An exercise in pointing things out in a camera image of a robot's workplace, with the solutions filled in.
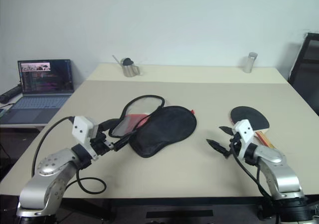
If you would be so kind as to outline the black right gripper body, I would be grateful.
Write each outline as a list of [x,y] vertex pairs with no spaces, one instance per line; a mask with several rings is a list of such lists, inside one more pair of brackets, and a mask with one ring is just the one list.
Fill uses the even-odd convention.
[[233,156],[238,156],[239,151],[241,149],[241,136],[239,135],[239,133],[231,133],[230,131],[226,132],[228,135],[232,136],[230,138],[230,144],[229,144],[229,150],[226,151],[226,153],[224,154],[224,157],[229,157],[230,155]]

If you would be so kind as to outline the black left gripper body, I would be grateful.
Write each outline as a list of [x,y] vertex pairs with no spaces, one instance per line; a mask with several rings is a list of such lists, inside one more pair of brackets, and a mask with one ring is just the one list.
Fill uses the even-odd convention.
[[90,145],[99,156],[114,149],[113,143],[107,140],[106,134],[100,127],[97,129],[96,136],[90,139]]

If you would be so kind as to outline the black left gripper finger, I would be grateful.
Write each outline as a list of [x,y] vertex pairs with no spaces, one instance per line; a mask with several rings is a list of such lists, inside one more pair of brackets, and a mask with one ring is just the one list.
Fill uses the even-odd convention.
[[114,151],[119,151],[120,149],[122,149],[125,145],[127,145],[130,142],[130,139],[132,137],[134,137],[135,134],[127,134],[124,135],[122,138],[120,138],[118,141],[116,141],[113,144],[113,150]]
[[115,128],[118,123],[120,122],[119,119],[109,119],[101,123],[101,131],[107,131],[109,129]]

